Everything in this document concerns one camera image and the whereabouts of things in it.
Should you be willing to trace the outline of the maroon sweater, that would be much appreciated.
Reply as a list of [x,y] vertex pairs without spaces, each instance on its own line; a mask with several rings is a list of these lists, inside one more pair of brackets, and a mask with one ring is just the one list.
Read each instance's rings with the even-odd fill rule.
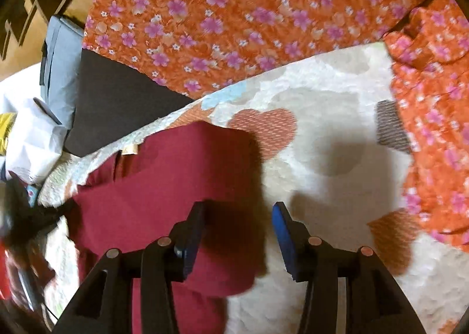
[[194,269],[173,295],[182,333],[223,333],[227,298],[265,270],[260,172],[250,133],[204,121],[154,133],[134,155],[114,153],[78,188],[67,216],[79,277],[108,249],[145,248],[207,202]]

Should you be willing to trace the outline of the white plastic bag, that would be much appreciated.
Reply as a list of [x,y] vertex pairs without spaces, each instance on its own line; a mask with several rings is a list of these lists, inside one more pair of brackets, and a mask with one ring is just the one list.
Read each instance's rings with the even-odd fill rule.
[[1,180],[17,175],[29,185],[40,185],[62,156],[68,129],[39,98],[1,97],[1,113],[14,115],[1,155]]

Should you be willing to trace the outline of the yellow package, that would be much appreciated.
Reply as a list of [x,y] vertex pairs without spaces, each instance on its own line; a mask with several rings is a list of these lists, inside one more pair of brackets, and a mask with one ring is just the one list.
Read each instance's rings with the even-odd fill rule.
[[16,113],[1,113],[0,114],[0,155],[6,154],[8,139],[10,131],[16,120]]

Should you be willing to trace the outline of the black cushion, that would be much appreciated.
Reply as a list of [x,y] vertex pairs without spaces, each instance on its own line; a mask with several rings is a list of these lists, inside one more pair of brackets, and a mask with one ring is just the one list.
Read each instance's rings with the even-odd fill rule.
[[165,117],[192,99],[129,66],[82,50],[73,126],[64,148],[83,157]]

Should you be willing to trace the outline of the white patchwork quilt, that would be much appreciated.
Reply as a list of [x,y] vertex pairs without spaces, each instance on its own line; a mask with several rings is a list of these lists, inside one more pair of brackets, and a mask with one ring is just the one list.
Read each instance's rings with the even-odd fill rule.
[[283,201],[310,232],[346,250],[373,247],[427,333],[455,333],[468,311],[468,254],[421,230],[401,186],[411,145],[390,93],[384,44],[321,54],[209,94],[78,159],[66,156],[40,193],[70,198],[115,152],[204,120],[254,134],[265,208]]

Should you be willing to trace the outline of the grey-blue pillow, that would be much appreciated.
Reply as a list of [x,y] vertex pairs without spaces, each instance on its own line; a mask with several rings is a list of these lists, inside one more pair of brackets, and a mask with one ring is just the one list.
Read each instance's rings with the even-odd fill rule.
[[48,109],[67,129],[73,126],[84,30],[67,17],[48,23],[40,63],[40,94]]

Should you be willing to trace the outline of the orange floral pillow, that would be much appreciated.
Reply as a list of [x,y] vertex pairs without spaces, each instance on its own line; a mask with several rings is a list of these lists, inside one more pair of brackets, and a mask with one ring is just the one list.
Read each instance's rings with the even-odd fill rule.
[[467,251],[468,19],[455,0],[431,0],[384,41],[412,154],[405,207],[435,240]]

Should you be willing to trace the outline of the orange floral blanket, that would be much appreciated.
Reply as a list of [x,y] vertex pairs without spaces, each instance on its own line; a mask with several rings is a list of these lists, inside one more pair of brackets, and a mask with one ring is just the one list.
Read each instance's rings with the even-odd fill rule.
[[93,0],[83,46],[200,98],[378,41],[424,0]]

